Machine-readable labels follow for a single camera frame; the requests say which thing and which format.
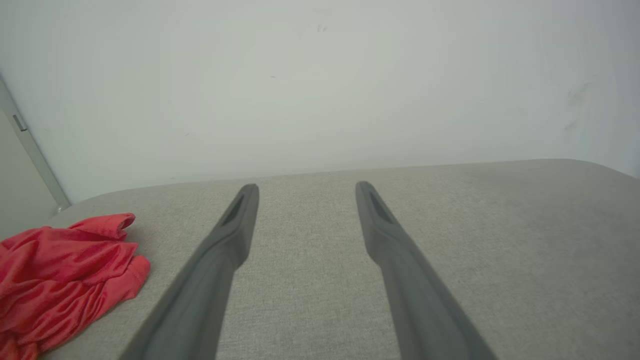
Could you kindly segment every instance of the red fabric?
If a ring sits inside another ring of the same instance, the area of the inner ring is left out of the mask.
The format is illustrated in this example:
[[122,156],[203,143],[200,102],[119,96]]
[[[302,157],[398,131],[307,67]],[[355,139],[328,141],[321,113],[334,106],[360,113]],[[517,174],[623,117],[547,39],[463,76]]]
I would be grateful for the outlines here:
[[0,243],[0,359],[36,359],[138,294],[149,262],[123,242],[135,218],[88,218]]

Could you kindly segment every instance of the crumpled red garment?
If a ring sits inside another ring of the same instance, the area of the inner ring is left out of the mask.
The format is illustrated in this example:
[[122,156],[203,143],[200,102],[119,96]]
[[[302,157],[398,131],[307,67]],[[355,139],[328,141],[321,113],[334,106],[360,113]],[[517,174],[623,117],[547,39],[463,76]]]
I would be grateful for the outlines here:
[[0,243],[0,359],[36,359],[138,294],[149,262],[123,230],[135,218],[88,218]]

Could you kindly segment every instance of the wall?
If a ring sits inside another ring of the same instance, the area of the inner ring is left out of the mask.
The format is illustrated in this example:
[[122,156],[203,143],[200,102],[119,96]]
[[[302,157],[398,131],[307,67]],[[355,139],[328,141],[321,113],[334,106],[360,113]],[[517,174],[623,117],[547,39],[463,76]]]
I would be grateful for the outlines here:
[[636,0],[21,0],[0,74],[71,201],[530,158],[640,176]]

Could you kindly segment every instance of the gray fabric surface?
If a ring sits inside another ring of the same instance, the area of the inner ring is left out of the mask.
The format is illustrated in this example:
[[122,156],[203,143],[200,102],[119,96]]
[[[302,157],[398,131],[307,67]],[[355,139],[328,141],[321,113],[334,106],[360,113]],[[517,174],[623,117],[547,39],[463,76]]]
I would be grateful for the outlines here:
[[101,195],[50,221],[137,215],[152,265],[124,302],[46,359],[117,359],[242,184],[260,186],[217,359],[399,359],[355,183],[370,181],[501,359],[640,356],[640,180],[574,160],[357,170]]

